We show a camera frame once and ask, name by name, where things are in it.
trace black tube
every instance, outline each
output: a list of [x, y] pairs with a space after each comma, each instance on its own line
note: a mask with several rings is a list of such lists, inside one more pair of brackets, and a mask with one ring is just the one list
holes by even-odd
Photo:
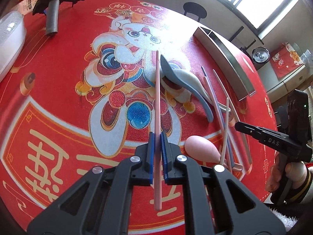
[[58, 9], [60, 0], [52, 0], [49, 2], [47, 22], [46, 22], [46, 35], [53, 36], [58, 33]]

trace red tablecloth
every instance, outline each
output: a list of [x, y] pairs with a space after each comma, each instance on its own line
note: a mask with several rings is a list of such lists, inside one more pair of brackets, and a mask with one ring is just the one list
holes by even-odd
[[[268, 97], [249, 59], [223, 40], [256, 90], [238, 102], [212, 57], [192, 36], [200, 24], [176, 12], [137, 0], [85, 0], [73, 8], [69, 3], [61, 5], [55, 37], [45, 37], [44, 15], [28, 14], [25, 24], [23, 51], [0, 84], [0, 110], [6, 111], [0, 118], [0, 196], [24, 229], [91, 167], [116, 166], [147, 142], [154, 123], [157, 49], [173, 66], [190, 70], [201, 81], [204, 66], [225, 104], [212, 73], [215, 69], [242, 121], [276, 128]], [[196, 98], [165, 80], [161, 89], [162, 128], [169, 142], [179, 144], [184, 152], [184, 141], [201, 135], [221, 147], [214, 112], [209, 124]], [[231, 133], [237, 144], [235, 158], [241, 162], [242, 142], [233, 127]], [[252, 171], [235, 175], [264, 200], [274, 151], [252, 138], [248, 143]], [[156, 212], [152, 187], [134, 189], [130, 234], [184, 233], [182, 188], [163, 185], [163, 197], [163, 209]]]

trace spoon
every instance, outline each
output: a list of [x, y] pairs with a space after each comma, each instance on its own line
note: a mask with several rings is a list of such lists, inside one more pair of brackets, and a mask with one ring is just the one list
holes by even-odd
[[[188, 82], [188, 84], [193, 87], [197, 92], [211, 105], [213, 105], [213, 102], [206, 92], [205, 88], [201, 84], [200, 80], [196, 77], [195, 74], [193, 74], [190, 71], [183, 70], [183, 69], [173, 69], [175, 75], [180, 78], [184, 82]], [[219, 107], [222, 110], [222, 112], [226, 112], [226, 106], [219, 103]]]
[[191, 85], [189, 85], [187, 82], [180, 79], [174, 72], [174, 70], [171, 68], [171, 66], [168, 64], [167, 60], [164, 58], [163, 55], [161, 55], [161, 67], [162, 71], [165, 74], [165, 76], [176, 85], [179, 85], [188, 91], [190, 91], [195, 97], [200, 101], [204, 112], [207, 116], [207, 119], [209, 122], [213, 121], [213, 113], [211, 108], [209, 107], [208, 103], [205, 101], [205, 99], [198, 93], [197, 90], [195, 90]]

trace window frame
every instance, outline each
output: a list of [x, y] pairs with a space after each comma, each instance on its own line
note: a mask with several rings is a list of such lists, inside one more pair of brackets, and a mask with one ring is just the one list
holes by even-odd
[[291, 2], [291, 0], [284, 0], [276, 9], [272, 12], [272, 14], [258, 27], [255, 28], [254, 25], [242, 14], [237, 6], [242, 0], [238, 0], [238, 2], [233, 5], [236, 0], [217, 0], [221, 4], [223, 4], [226, 8], [228, 8], [232, 13], [234, 13], [252, 32], [258, 40], [264, 45], [263, 41], [259, 38], [259, 34], [264, 31], [265, 28], [281, 13], [281, 11]]

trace white container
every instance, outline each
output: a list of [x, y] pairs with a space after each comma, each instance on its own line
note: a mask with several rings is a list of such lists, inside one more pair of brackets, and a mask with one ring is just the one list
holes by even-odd
[[23, 15], [11, 11], [0, 19], [0, 82], [20, 54], [26, 37]]

